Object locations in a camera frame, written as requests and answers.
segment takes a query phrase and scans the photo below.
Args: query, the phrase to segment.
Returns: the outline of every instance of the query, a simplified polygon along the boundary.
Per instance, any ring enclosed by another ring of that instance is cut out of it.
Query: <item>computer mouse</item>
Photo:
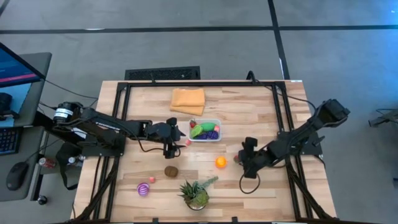
[[[26,162],[18,162],[13,165],[6,179],[9,190],[18,190],[22,186],[28,167],[29,165]]]

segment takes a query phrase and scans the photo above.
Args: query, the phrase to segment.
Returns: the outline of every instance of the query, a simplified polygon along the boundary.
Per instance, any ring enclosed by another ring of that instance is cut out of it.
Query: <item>mouse pad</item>
[[[10,109],[19,113],[21,110],[22,104],[24,103],[27,93],[30,90],[31,83],[9,86],[0,88],[1,93],[7,93],[12,96]],[[13,127],[14,126],[14,118],[7,118],[5,121],[0,121],[0,127]]]

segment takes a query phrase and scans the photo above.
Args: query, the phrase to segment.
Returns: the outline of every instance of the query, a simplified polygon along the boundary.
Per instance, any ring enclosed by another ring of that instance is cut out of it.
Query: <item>kiwi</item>
[[[167,177],[176,177],[177,174],[178,174],[178,169],[177,169],[176,167],[174,167],[174,166],[167,166],[167,167],[164,169],[164,174],[165,174]]]

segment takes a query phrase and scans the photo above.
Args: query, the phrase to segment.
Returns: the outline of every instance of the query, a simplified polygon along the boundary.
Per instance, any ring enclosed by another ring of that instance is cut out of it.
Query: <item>desk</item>
[[[51,53],[21,55],[21,57],[26,60],[27,63],[31,64],[45,76],[47,76],[47,72],[49,70],[51,56]],[[26,99],[19,112],[21,117],[16,119],[14,122],[15,127],[32,125],[35,119],[37,105],[39,104],[39,100],[42,95],[43,86],[44,80],[31,84]],[[27,161],[29,163],[29,168],[26,173],[25,181],[20,189],[13,192],[8,190],[5,185],[6,177],[14,164],[26,160],[28,156],[39,149],[43,133],[43,127],[24,128],[21,134],[19,152],[17,154],[0,157],[0,180],[2,182],[2,184],[0,184],[0,201],[20,200],[26,198],[29,192],[29,187],[32,181],[38,155],[32,156]]]
[[[285,84],[288,95],[306,99],[302,82],[286,81]],[[111,115],[116,86],[117,82],[103,82],[97,104],[98,111]],[[127,120],[151,119],[156,123],[176,117],[180,130],[187,134],[188,121],[196,116],[169,110],[172,89],[174,87],[132,88]],[[260,170],[260,188],[253,194],[245,195],[240,192],[238,185],[243,168],[233,162],[233,157],[242,148],[241,142],[246,136],[258,138],[259,146],[276,137],[279,128],[272,92],[261,86],[217,86],[205,87],[205,95],[206,106],[201,118],[221,120],[222,140],[209,143],[194,142],[181,150],[180,157],[166,160],[161,151],[144,153],[136,141],[128,139],[119,165],[112,222],[151,222],[153,217],[159,218],[160,222],[230,222],[234,216],[237,216],[240,222],[295,220],[285,169]],[[122,93],[119,118],[123,99]],[[283,108],[282,97],[279,101]],[[289,102],[294,125],[298,127],[310,117],[308,105],[293,99],[289,99]],[[282,115],[285,129],[288,129],[284,113]],[[182,138],[179,143],[184,144],[185,140],[186,138]],[[145,149],[159,146],[151,142],[145,142],[143,145]],[[225,169],[215,167],[217,156],[227,158],[229,164]],[[90,201],[97,159],[92,157],[84,162],[75,197],[76,214],[80,214]],[[313,156],[302,156],[302,160],[309,191],[327,213],[335,216],[323,164]],[[179,168],[180,173],[176,179],[164,175],[166,166]],[[205,209],[199,212],[190,210],[183,199],[177,196],[180,194],[179,186],[185,179],[192,182],[214,175],[217,175],[219,180],[207,189],[210,202]],[[148,182],[150,176],[155,177],[157,182],[150,185],[150,194],[147,197],[140,197],[136,192],[137,184]],[[246,191],[253,189],[256,184],[257,180],[243,181]],[[301,214],[304,217],[302,196],[298,189],[297,192]],[[104,217],[107,199],[108,194],[105,193],[100,218]]]

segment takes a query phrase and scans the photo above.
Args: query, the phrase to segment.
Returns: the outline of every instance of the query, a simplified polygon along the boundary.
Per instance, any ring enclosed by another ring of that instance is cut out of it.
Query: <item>folded cloth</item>
[[[193,114],[201,116],[205,109],[205,91],[183,90],[176,88],[173,90],[171,111]]]

